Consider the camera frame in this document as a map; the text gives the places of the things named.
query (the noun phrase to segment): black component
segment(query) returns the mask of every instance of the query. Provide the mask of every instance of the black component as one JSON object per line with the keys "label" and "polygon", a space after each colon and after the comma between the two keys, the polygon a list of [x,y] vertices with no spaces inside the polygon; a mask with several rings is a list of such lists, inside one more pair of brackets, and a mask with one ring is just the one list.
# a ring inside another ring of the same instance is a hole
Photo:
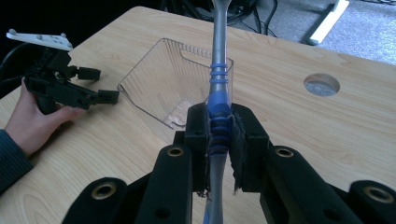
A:
{"label": "black component", "polygon": [[[90,91],[71,83],[70,78],[78,75],[85,80],[99,80],[100,71],[92,68],[67,66],[71,58],[67,51],[45,47],[30,47],[24,45],[24,50],[40,49],[41,55],[25,67],[24,82],[28,91],[37,96],[37,104],[43,114],[50,114],[56,110],[55,103],[70,105],[82,109],[89,109],[90,105],[116,104],[119,91]],[[11,57],[6,64],[12,65],[23,62],[18,55]],[[14,73],[12,67],[7,67],[3,73]]]}
{"label": "black component", "polygon": [[[233,104],[232,114],[235,190],[260,193],[268,223],[396,222],[393,189],[374,181],[357,181],[349,192],[333,187],[298,151],[273,146],[250,109]],[[191,223],[191,194],[205,196],[210,189],[208,127],[205,104],[192,106],[186,131],[176,132],[174,144],[161,150],[151,174],[102,201],[94,199],[94,190],[111,192],[103,187],[108,180],[93,182],[72,204],[64,224]]]}
{"label": "black component", "polygon": [[171,145],[160,151],[149,175],[128,187],[109,177],[92,182],[72,204],[63,223],[191,223],[191,207],[191,151]]}

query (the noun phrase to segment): clear plastic tray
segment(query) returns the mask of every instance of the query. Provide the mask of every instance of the clear plastic tray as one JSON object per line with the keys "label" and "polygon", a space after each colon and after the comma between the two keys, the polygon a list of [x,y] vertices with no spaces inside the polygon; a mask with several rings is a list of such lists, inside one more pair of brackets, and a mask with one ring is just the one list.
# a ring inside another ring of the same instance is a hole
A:
{"label": "clear plastic tray", "polygon": [[[156,120],[145,118],[153,131],[158,131],[161,125],[173,131],[184,130],[189,107],[204,102],[209,94],[211,57],[211,51],[161,39],[118,89],[134,106]],[[232,96],[233,60],[227,59],[227,64]]]}

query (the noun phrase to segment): wooden table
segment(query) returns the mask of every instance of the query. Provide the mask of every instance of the wooden table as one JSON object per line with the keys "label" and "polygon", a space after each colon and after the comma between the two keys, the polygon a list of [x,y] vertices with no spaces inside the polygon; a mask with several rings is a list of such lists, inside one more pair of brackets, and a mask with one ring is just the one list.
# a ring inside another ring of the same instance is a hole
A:
{"label": "wooden table", "polygon": [[[211,50],[213,25],[135,7],[75,48],[72,64],[102,70],[92,90],[115,90],[161,38]],[[228,29],[234,60],[233,101],[253,110],[275,145],[299,150],[329,183],[348,190],[361,179],[396,189],[396,66],[279,38]],[[341,89],[321,97],[304,88],[312,74],[335,77]],[[19,90],[0,101],[0,126]],[[149,173],[166,143],[120,96],[95,105],[63,126],[35,158],[35,169],[0,198],[0,223],[59,223],[93,180],[132,183]],[[194,196],[193,223],[202,223],[205,200]],[[233,195],[230,164],[224,176],[224,222],[264,223],[258,194]]]}

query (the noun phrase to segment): black cable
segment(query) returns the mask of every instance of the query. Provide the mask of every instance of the black cable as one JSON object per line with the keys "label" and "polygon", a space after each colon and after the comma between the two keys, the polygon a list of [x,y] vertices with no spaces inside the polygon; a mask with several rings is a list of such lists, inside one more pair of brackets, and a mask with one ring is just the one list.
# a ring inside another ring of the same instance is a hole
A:
{"label": "black cable", "polygon": [[[251,7],[244,7],[244,9],[242,9],[242,11],[236,13],[235,15],[228,16],[227,24],[228,25],[234,24],[234,23],[237,23],[237,22],[241,21],[242,19],[246,18],[253,12],[254,7],[255,7],[255,5],[252,5]],[[201,13],[201,15],[202,15],[204,21],[213,22],[215,19],[213,16],[203,15],[202,13]]]}
{"label": "black cable", "polygon": [[266,26],[266,29],[265,29],[265,32],[264,32],[265,35],[268,35],[268,31],[270,30],[270,22],[271,22],[271,19],[274,17],[276,9],[277,9],[277,0],[274,0],[274,6],[273,6],[273,8],[271,10],[271,13],[268,16],[267,21],[264,23],[265,26]]}
{"label": "black cable", "polygon": [[260,21],[259,12],[257,11],[257,1],[254,3],[253,15],[254,15],[254,18],[256,19],[258,33],[262,34],[262,25],[261,25],[261,21]]}
{"label": "black cable", "polygon": [[262,23],[262,24],[264,24],[265,30],[267,31],[267,33],[268,33],[268,31],[269,31],[269,32],[271,32],[271,34],[272,34],[273,37],[277,37],[276,34],[268,27],[268,25],[265,24],[265,22],[263,22],[263,21],[260,19],[260,15],[259,15],[258,12],[257,12],[257,13],[254,13],[254,17],[255,17],[255,20],[256,20],[256,22],[257,22],[256,24],[257,24],[258,30],[255,30],[253,27],[251,27],[251,26],[247,25],[246,23],[244,23],[243,20],[240,20],[240,22],[241,22],[242,24],[244,24],[247,28],[249,28],[250,30],[252,30],[253,32],[255,32],[255,33],[257,33],[257,34],[261,34],[261,33],[262,33],[262,32],[261,32],[261,29],[262,29],[261,23]]}

